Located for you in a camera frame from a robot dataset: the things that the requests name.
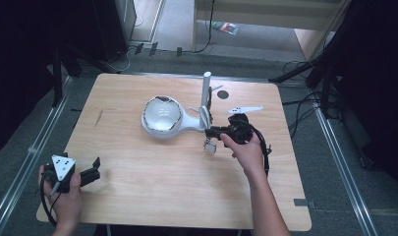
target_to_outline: metal rail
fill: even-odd
[[[330,122],[325,119],[320,109],[316,109],[315,113],[317,115],[321,129],[326,137],[334,161],[336,162],[340,177],[342,178],[343,185],[348,193],[349,200],[351,201],[355,215],[359,220],[364,235],[378,235],[372,218],[370,217],[370,211],[365,204],[364,198],[362,197],[352,172],[346,162],[342,149],[337,142]]]
[[[39,161],[41,152],[43,151],[46,142],[48,141],[53,128],[55,127],[58,118],[60,117],[64,105],[68,99],[68,91],[73,80],[68,77],[63,85],[64,95],[60,100],[57,107],[53,107],[45,120],[38,136],[36,137],[32,146],[28,149],[27,157],[25,158],[21,168],[19,169],[17,175],[15,176],[12,184],[10,185],[8,191],[5,193],[2,201],[0,202],[0,235],[5,228],[6,223],[9,220],[10,215],[15,209],[15,205],[18,202],[29,177],[32,174],[34,167]]]

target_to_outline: wooden table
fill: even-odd
[[[203,150],[204,133],[185,131],[159,140],[142,127],[144,106],[157,95],[188,109],[200,104],[202,80],[158,76],[98,76],[66,152],[78,170],[100,156],[101,178],[82,188],[82,222],[205,228],[253,228],[249,184],[231,150],[217,142]],[[227,126],[227,110],[263,105],[248,113],[250,123],[272,145],[268,180],[290,230],[312,226],[296,158],[276,85],[212,80],[227,99],[213,92],[213,125]],[[37,218],[46,220],[41,207]]]

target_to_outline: white triangular marker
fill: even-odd
[[[243,114],[243,113],[247,113],[247,112],[252,112],[252,111],[258,111],[258,110],[262,110],[263,106],[237,106],[231,110],[228,110],[227,113],[228,114]]]
[[[60,155],[52,155],[52,162],[54,163],[58,180],[62,181],[67,176],[68,172],[70,172],[71,168],[73,168],[76,160]]]

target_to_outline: person's left hand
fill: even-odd
[[[39,178],[38,183],[42,178],[42,173],[44,171],[43,165],[39,167]],[[57,215],[57,226],[54,235],[74,235],[79,222],[80,216],[82,214],[82,196],[80,191],[80,185],[82,183],[82,178],[80,173],[75,172],[70,180],[70,192],[67,194],[61,194],[58,200],[54,201],[58,197],[58,193],[49,197],[52,191],[51,183],[48,181],[44,182],[44,195],[48,199],[51,205],[54,204],[53,209]]]

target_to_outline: person's arm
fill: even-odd
[[[262,151],[257,136],[253,134],[245,145],[236,144],[225,134],[220,138],[233,151],[232,156],[238,159],[250,183],[255,235],[290,235],[263,170]]]
[[[40,166],[38,180],[39,183],[41,181],[42,172],[43,166]],[[57,226],[55,227],[54,233],[52,235],[75,235],[77,228],[79,227],[80,216],[82,214],[82,197],[80,194],[81,182],[82,179],[80,173],[74,173],[70,180],[70,192],[67,194],[61,194],[61,196],[55,202],[53,209],[57,215]],[[58,194],[49,197],[51,190],[51,184],[49,182],[45,182],[44,194],[49,203],[53,205],[54,201],[58,197]]]

